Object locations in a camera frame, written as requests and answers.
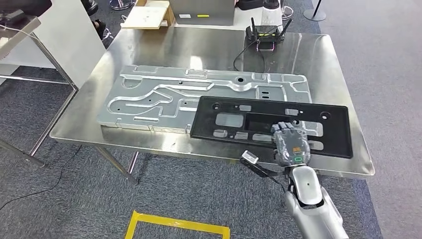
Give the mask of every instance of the black cover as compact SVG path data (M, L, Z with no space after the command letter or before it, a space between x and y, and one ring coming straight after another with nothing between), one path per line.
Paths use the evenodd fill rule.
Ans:
M251 109L241 111L240 105L251 106ZM299 113L297 116L286 115L286 109L298 110ZM219 113L243 115L243 125L216 125L215 120ZM252 140L252 136L256 133L272 135L271 125L279 121L293 123L299 122L298 120L319 122L323 126L323 136L308 135L308 140L323 143L323 150L311 149L312 154L342 158L353 156L346 106L202 96L191 128L191 137L275 148L273 142ZM216 129L226 130L227 136L214 136ZM234 136L237 132L247 132L248 139L236 139Z
M241 10L251 10L262 7L263 3L263 0L239 0L236 3L236 6L238 6Z
M51 7L51 0L0 0L0 13L22 10L26 15L41 16Z

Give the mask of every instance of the black cable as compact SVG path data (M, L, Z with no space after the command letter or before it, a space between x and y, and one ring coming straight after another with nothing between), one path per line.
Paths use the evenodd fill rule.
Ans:
M292 19L290 18L289 19L289 21L286 23L286 26L285 27L283 27L283 30L281 31L281 36L283 36L284 35L284 33L286 32L286 30L287 30L287 27L290 25L290 22L292 22ZM283 24L280 24L280 25L277 25L277 26L274 26L273 28L271 28L270 30L268 30L267 32L264 32L263 34L262 34L262 36L260 36L260 37L258 37L258 39L256 39L255 41L253 41L252 43L250 43L248 46L246 46L236 57L235 57L235 59L233 60L233 68L236 70L236 71L239 71L238 70L238 68L236 67L236 60L239 58L239 56L243 53L243 52L245 52L252 44L254 44L254 43L260 43L260 38L261 37L263 37L263 36L265 36L266 34L269 34L269 33L271 33L274 29L276 29L277 27L279 27L279 26L282 26ZM259 50L259 48L258 48L258 52L261 54L261 57L262 57L262 60L264 61L264 71L263 71L263 73L265 73L265 70L266 70L266 66L265 66L265 58L264 58L264 55L262 55L262 52Z
M273 176L268 176L271 180L273 180L275 183L281 186L283 189L283 193L286 193L286 189L284 188L283 184L281 184L279 181L277 181Z
M11 203L11 202L13 202L13 201L16 201L16 200L19 200L19 199L22 199L22 198L26 198L26 197L29 197L29 196L32 196L32 195L36 195L36 194L40 194L40 193L44 193L44 192L47 192L47 191L51 191L51 190L53 190L59 183L60 183L60 180L62 179L62 174L63 174L63 170L64 170L64 168L66 167L66 165L72 160L72 159L74 159L75 158L75 156L76 156L76 154L78 154L79 153L79 151L81 150L81 148L82 148L82 145L81 146L79 146L79 148L78 148L78 150L76 150L76 152L73 154L73 156L69 159L69 160L67 160L67 162L65 163L65 165L63 165L63 167L62 167L62 170L60 171L60 177L59 177L59 180L57 181L57 183L53 186L53 187L51 187L51 188L49 188L49 189L46 189L46 190L42 190L42 191L39 191L39 192L36 192L36 193L31 193L31 194L27 194L27 195L25 195L25 196L22 196L22 197L18 197L18 198L15 198L15 199L12 199L12 200L10 200L10 201L8 201L7 203L5 203L1 208L0 208L0 211L7 205L7 204L9 204L9 203Z
M264 62L264 70L262 71L262 73L265 73L267 71L267 66L265 65L265 57L262 54L261 50L259 49L259 46L258 46L258 53L259 55L261 55L262 61Z
M239 58L239 56L243 53L243 52L245 52L251 45L253 45L254 43L256 43L256 42L258 42L258 41L253 41L251 44L249 44L247 47L245 47L240 53L239 53L239 55L237 55L236 57L235 57L235 59L233 60L233 68L236 70L236 71L239 71L238 70L238 68L236 67L236 60Z

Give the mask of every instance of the yellow tape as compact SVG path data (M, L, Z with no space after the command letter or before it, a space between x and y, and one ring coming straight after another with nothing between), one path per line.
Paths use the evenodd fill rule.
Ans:
M222 239L230 239L230 228L228 227L142 214L138 213L135 210L133 210L132 217L130 218L129 226L127 227L127 232L124 239L133 238L133 234L135 234L136 224L138 222L153 223L163 226L190 229L206 233L215 233L222 235Z

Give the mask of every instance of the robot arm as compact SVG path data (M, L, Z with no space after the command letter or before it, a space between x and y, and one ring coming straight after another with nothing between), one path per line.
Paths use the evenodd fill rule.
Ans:
M289 175L285 204L305 239L348 239L343 218L315 171L307 166L311 158L305 132L291 123L273 125L276 159Z

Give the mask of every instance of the circular hole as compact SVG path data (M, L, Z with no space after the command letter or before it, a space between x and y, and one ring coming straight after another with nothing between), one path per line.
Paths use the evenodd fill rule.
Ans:
M214 110L218 110L218 109L220 109L220 104L219 103L215 103L214 105L212 105L212 108Z
M328 113L328 112L321 112L321 114L319 114L320 116L321 116L321 118L324 120L324 119L329 119L330 117L331 117L331 114L330 113Z

